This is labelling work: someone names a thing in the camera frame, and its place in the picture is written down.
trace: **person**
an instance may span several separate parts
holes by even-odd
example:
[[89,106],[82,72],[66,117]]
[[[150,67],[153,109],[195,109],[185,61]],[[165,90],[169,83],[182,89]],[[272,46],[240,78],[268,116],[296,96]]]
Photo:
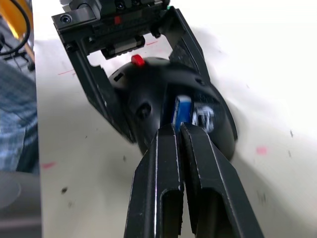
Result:
[[0,60],[0,171],[39,173],[35,81]]

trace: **white table surface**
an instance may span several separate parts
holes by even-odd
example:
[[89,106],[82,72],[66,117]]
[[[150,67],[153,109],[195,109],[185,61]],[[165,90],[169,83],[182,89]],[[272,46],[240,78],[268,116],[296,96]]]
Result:
[[[265,237],[316,238],[315,1],[172,4],[233,113],[233,165]],[[59,1],[33,0],[33,11],[44,238],[121,238],[140,152],[88,103],[51,20],[62,13]],[[166,45],[162,38],[138,53],[166,57]],[[130,56],[89,60],[110,75]],[[184,204],[182,237],[193,237]]]

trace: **black cable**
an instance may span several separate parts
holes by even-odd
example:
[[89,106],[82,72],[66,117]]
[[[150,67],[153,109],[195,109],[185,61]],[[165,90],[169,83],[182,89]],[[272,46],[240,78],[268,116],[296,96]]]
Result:
[[13,48],[9,51],[3,52],[3,53],[0,52],[0,56],[7,56],[7,55],[10,55],[12,53],[18,52],[19,49],[21,49],[25,45],[25,43],[27,43],[27,41],[30,37],[30,33],[31,33],[31,24],[30,24],[30,21],[29,21],[29,18],[27,16],[26,12],[23,10],[23,8],[20,6],[20,4],[17,3],[16,0],[10,0],[10,1],[19,9],[21,14],[23,15],[24,20],[25,20],[25,24],[26,24],[26,33],[25,33],[25,35],[24,35],[24,37],[19,45],[17,45],[15,48]]

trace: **red button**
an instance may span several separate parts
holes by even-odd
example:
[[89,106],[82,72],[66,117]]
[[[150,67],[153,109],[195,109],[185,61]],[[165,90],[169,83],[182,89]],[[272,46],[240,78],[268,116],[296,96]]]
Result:
[[136,66],[143,66],[145,65],[144,59],[140,55],[134,55],[131,57],[131,62]]

